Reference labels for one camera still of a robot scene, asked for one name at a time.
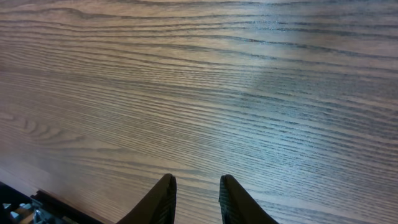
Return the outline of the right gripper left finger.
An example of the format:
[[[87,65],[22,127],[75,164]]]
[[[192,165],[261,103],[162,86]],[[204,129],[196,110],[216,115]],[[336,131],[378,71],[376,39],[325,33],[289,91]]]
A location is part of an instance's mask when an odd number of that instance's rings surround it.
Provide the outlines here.
[[[165,174],[118,224],[174,224],[177,181]]]

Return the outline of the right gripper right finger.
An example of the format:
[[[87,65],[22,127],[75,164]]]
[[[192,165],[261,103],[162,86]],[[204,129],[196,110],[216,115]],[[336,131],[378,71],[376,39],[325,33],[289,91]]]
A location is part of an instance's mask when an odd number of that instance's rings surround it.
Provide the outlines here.
[[[232,175],[221,177],[218,201],[223,224],[278,224]]]

